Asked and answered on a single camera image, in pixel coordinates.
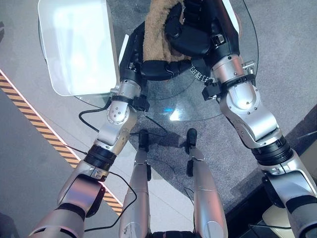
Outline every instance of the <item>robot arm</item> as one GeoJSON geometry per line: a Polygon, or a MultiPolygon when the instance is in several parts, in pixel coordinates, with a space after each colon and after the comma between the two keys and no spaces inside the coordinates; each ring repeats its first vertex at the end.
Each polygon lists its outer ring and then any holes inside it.
{"type": "Polygon", "coordinates": [[[221,96],[220,109],[235,127],[243,144],[251,149],[286,207],[295,237],[305,237],[317,226],[316,185],[283,137],[275,117],[261,103],[258,89],[250,81],[243,80],[247,75],[235,77],[234,72],[242,71],[241,64],[236,64],[232,74],[228,73],[230,69],[226,70],[233,66],[234,59],[239,58],[231,56],[228,60],[225,57],[221,65],[223,69],[217,67],[219,64],[213,67],[215,78],[222,85],[233,82],[221,96]]]}
{"type": "Polygon", "coordinates": [[[221,98],[221,112],[251,149],[259,167],[288,211],[297,238],[317,233],[317,188],[300,158],[282,135],[274,115],[262,104],[252,63],[242,64],[238,32],[227,0],[185,0],[185,23],[175,6],[165,26],[171,45],[183,54],[203,56],[216,82],[209,81],[205,100],[221,98]]]}
{"type": "MultiPolygon", "coordinates": [[[[133,45],[136,34],[130,37],[133,45]]],[[[99,131],[94,145],[86,158],[79,162],[59,193],[57,208],[44,217],[31,232],[31,238],[82,238],[84,220],[93,216],[102,201],[105,188],[101,182],[108,176],[116,156],[128,141],[129,133],[136,123],[135,108],[148,110],[149,104],[141,90],[146,81],[135,68],[134,49],[125,52],[120,69],[120,86],[111,98],[106,112],[106,122],[99,131]]]]}

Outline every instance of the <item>white floor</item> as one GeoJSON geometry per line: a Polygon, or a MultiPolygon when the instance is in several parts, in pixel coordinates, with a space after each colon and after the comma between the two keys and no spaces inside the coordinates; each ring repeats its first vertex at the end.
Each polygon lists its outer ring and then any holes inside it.
{"type": "MultiPolygon", "coordinates": [[[[66,143],[87,151],[96,133],[78,119],[78,114],[92,107],[74,97],[59,96],[52,89],[39,44],[37,2],[20,1],[19,7],[13,2],[1,2],[1,18],[8,20],[5,22],[5,37],[0,44],[0,68],[66,143]],[[22,22],[25,23],[24,27],[18,27],[22,22]]],[[[100,127],[104,116],[103,113],[96,113],[84,117],[100,127]]],[[[129,180],[135,154],[136,150],[127,143],[111,170],[129,180]]],[[[123,202],[126,185],[112,176],[106,180],[106,185],[123,202]]],[[[155,171],[149,182],[149,192],[153,232],[193,230],[192,203],[155,171]]]]}

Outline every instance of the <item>metal joint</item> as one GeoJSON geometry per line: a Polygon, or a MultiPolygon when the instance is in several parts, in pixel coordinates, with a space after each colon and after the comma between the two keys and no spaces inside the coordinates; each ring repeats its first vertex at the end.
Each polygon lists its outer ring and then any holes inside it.
{"type": "Polygon", "coordinates": [[[255,66],[255,63],[253,60],[242,64],[242,68],[244,71],[247,72],[247,74],[254,74],[254,66],[255,66]]]}

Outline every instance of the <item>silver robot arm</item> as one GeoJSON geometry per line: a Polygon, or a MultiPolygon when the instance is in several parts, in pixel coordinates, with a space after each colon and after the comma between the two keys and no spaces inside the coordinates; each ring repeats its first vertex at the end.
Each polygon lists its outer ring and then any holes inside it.
{"type": "Polygon", "coordinates": [[[137,66],[142,59],[138,59],[140,54],[135,56],[138,52],[134,48],[136,35],[129,38],[120,64],[121,82],[114,89],[106,122],[94,145],[61,189],[57,208],[36,225],[30,238],[82,238],[85,218],[97,212],[106,191],[101,182],[105,181],[116,156],[128,141],[137,120],[135,108],[147,110],[149,106],[146,98],[140,96],[146,81],[137,66]]]}
{"type": "Polygon", "coordinates": [[[273,114],[262,104],[258,89],[248,80],[252,74],[245,75],[237,55],[224,57],[212,71],[225,88],[220,109],[243,144],[251,149],[286,207],[295,237],[310,237],[309,233],[316,235],[316,184],[283,137],[273,114]]]}

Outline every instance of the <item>black bracket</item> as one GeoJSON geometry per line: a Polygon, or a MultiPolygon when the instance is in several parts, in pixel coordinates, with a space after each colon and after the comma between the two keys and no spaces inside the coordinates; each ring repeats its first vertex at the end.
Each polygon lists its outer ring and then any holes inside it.
{"type": "Polygon", "coordinates": [[[252,85],[256,85],[256,79],[254,74],[247,74],[238,78],[235,78],[233,80],[230,80],[228,82],[225,82],[221,84],[218,82],[213,82],[212,79],[208,80],[205,85],[206,87],[202,91],[202,95],[204,97],[204,100],[210,100],[210,99],[216,99],[222,95],[222,93],[227,92],[229,88],[233,87],[234,85],[244,83],[250,81],[252,85]]]}

